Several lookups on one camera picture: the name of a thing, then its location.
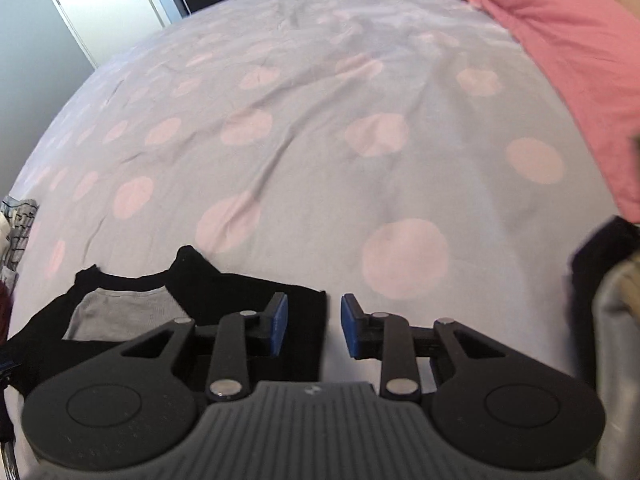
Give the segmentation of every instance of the polka dot bed sheet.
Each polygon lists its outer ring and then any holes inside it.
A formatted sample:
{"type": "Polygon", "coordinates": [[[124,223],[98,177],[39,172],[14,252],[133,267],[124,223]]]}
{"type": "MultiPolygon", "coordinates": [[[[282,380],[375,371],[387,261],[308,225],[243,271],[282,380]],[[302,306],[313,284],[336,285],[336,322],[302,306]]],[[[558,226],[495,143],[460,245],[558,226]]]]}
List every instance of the polka dot bed sheet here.
{"type": "Polygon", "coordinates": [[[323,379],[373,383],[379,364],[346,351],[346,292],[571,372],[567,261],[616,211],[552,86],[461,0],[198,12],[96,70],[12,195],[40,211],[11,333],[80,269],[150,274],[193,244],[228,272],[326,290],[323,379]]]}

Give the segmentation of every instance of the white door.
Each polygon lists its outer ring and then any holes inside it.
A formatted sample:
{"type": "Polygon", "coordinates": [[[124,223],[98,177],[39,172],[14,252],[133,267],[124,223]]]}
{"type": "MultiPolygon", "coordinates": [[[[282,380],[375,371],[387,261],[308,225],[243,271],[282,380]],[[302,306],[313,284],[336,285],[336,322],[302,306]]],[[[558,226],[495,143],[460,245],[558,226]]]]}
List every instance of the white door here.
{"type": "Polygon", "coordinates": [[[55,0],[78,43],[95,65],[163,27],[152,0],[55,0]]]}

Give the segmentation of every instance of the gray inner fabric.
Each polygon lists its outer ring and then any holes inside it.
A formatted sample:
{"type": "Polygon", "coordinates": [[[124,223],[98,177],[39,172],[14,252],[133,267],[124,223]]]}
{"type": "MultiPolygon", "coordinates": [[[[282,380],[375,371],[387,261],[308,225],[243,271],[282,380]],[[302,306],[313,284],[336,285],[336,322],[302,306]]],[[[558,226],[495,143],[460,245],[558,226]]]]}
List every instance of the gray inner fabric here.
{"type": "Polygon", "coordinates": [[[598,469],[607,478],[640,478],[640,326],[623,302],[619,282],[625,262],[604,279],[593,303],[598,394],[607,412],[598,469]]]}
{"type": "Polygon", "coordinates": [[[164,286],[148,292],[98,288],[76,307],[63,339],[126,341],[187,315],[164,286]]]}

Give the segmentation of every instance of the gray wall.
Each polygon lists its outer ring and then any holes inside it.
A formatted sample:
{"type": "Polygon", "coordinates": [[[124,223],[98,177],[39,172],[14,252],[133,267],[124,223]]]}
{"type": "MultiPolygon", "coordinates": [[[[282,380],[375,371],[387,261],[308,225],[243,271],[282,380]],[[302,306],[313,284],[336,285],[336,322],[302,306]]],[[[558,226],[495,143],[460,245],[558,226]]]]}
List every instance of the gray wall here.
{"type": "Polygon", "coordinates": [[[93,70],[51,0],[0,0],[0,198],[93,70]]]}

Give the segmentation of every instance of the pillow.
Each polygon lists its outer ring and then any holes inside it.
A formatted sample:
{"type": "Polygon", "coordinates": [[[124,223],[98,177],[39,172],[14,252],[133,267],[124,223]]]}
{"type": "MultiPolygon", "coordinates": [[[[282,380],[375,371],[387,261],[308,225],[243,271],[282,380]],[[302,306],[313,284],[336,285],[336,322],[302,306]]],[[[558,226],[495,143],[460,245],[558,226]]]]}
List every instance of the pillow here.
{"type": "Polygon", "coordinates": [[[565,100],[625,218],[640,222],[640,20],[615,0],[468,0],[507,28],[565,100]]]}

